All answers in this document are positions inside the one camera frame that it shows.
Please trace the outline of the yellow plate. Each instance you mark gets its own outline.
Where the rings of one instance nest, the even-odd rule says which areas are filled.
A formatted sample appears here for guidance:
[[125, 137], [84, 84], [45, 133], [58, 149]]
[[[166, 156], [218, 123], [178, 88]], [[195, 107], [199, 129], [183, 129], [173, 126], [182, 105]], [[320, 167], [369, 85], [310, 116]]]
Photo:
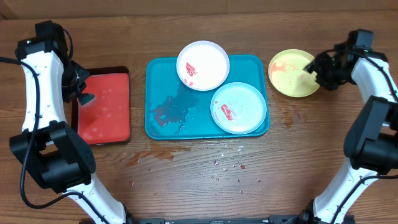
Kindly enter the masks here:
[[316, 73], [304, 70], [315, 57], [299, 49], [287, 49], [277, 53], [269, 63], [269, 80], [276, 90], [294, 98], [301, 98], [315, 93], [319, 84], [315, 81]]

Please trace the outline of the white plate with red stain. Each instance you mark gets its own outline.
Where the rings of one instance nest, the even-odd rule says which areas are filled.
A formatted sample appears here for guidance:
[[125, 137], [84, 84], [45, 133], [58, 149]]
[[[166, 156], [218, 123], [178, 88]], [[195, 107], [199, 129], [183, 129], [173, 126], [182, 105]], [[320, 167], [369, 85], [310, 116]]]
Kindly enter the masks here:
[[177, 57], [179, 79], [196, 91], [210, 91], [224, 83], [230, 62], [225, 50], [214, 42], [199, 40], [185, 46]]

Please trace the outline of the light blue plate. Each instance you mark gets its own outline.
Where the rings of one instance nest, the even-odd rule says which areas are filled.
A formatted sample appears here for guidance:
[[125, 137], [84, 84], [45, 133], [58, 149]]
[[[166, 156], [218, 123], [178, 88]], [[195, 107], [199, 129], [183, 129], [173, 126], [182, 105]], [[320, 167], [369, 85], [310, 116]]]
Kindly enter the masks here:
[[260, 128], [267, 117], [267, 105], [261, 92], [254, 86], [232, 82], [215, 92], [210, 112], [222, 130], [243, 135]]

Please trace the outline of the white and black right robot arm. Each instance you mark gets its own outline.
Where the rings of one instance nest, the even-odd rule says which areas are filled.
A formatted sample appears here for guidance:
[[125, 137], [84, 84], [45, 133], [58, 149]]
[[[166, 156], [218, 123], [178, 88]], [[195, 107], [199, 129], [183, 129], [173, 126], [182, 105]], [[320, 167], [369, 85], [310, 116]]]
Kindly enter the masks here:
[[354, 223], [346, 212], [375, 181], [391, 179], [397, 168], [397, 85], [384, 53], [372, 49], [373, 32], [358, 29], [332, 49], [319, 53], [303, 70], [328, 90], [356, 85], [364, 107], [343, 144], [343, 165], [328, 187], [289, 223]]

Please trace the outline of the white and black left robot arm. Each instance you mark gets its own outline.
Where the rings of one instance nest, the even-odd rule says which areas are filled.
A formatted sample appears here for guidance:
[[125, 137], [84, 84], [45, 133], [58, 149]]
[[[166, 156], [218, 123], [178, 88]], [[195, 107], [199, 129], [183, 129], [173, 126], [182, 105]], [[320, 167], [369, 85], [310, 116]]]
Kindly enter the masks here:
[[35, 37], [17, 43], [15, 58], [25, 75], [26, 112], [22, 132], [9, 140], [22, 164], [20, 194], [30, 208], [47, 208], [64, 198], [75, 201], [93, 223], [135, 223], [96, 175], [93, 151], [66, 122], [63, 104], [81, 105], [94, 96], [84, 93], [90, 76], [73, 59], [73, 42], [60, 24], [35, 24]]

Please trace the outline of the dark green bow-shaped sponge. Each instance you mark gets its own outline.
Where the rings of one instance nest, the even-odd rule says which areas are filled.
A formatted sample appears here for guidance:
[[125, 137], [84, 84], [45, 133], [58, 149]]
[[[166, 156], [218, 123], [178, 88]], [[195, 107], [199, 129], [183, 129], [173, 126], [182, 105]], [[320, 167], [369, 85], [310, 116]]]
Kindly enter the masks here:
[[85, 104], [89, 103], [91, 100], [95, 98], [94, 94], [91, 93], [82, 93], [78, 96], [78, 101], [81, 106], [84, 106]]

